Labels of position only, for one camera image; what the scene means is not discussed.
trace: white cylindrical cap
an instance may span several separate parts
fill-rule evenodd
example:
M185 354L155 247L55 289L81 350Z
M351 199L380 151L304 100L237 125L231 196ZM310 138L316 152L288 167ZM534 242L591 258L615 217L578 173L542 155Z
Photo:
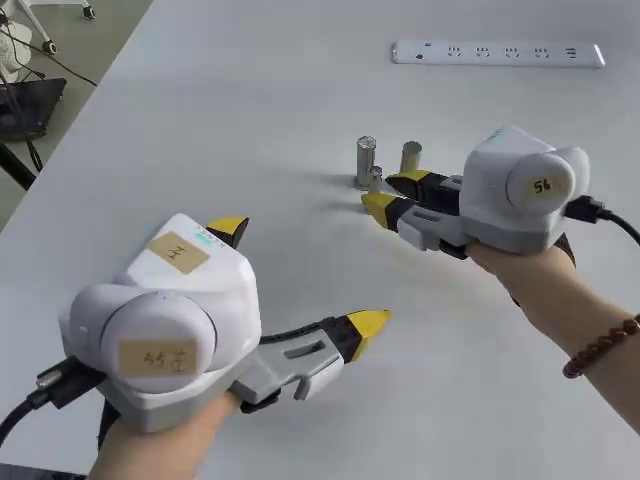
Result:
M529 155L510 172L507 197L519 213L547 215L573 196L576 178L571 166L553 152Z
M188 351L174 351L172 344L180 343L188 344ZM153 292L134 298L113 314L100 354L113 380L139 392L167 393L202 375L215 346L211 319L195 302L177 293ZM182 370L187 364L191 368Z

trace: beaded bracelet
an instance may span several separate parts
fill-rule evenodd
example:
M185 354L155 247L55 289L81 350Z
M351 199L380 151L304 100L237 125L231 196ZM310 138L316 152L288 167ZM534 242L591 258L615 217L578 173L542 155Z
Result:
M562 369L567 378L576 378L584 373L591 365L596 363L615 346L624 343L627 337L633 337L640 333L640 315L633 319L625 320L620 327L609 329L609 334L587 345L587 348L578 352Z

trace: handwritten label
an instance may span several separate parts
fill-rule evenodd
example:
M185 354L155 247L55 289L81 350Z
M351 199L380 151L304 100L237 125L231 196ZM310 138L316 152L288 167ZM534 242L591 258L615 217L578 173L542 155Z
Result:
M536 178L531 182L530 192L535 196L553 196L566 193L567 183L560 178Z
M185 275L209 259L209 255L174 232L151 240L147 248Z
M126 378L193 375L197 353L194 339L121 340L120 373Z

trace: cable connector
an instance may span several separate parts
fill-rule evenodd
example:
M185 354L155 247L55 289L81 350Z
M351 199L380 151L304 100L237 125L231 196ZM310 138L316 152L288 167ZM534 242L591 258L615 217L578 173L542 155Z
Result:
M30 412L51 402L58 410L100 385L106 374L69 357L38 375L38 389L27 395L0 423L0 446L11 430Z
M589 195L582 195L569 202L564 211L564 216L581 222L596 223L603 218L608 210L604 203L598 202Z
M69 357L38 375L36 384L59 410L100 385L106 377L104 372Z

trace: white chair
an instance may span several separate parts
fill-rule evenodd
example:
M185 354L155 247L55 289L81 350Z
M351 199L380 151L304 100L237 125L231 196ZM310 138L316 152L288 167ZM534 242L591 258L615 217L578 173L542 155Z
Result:
M46 1L45 2L41 1L38 3L42 5L46 3ZM79 0L79 2L73 2L71 0L64 3L80 3L80 5L82 5L82 14L87 20L93 20L94 18L96 18L96 14L93 10L93 7L91 7L91 5L87 0ZM20 8L27 15L27 17L29 18L29 20L31 21L35 29L38 30L40 35L42 35L42 38L43 38L42 50L44 50L46 53L50 55L54 55L58 51L58 47L56 47L56 44L54 43L54 41L51 40L51 37L47 35L46 30L44 29L42 24L38 21L38 18L34 15L33 11L31 10L31 6L29 5L29 3L27 3L27 0L0 0L0 6L6 12L6 15L9 18L11 18L16 8Z

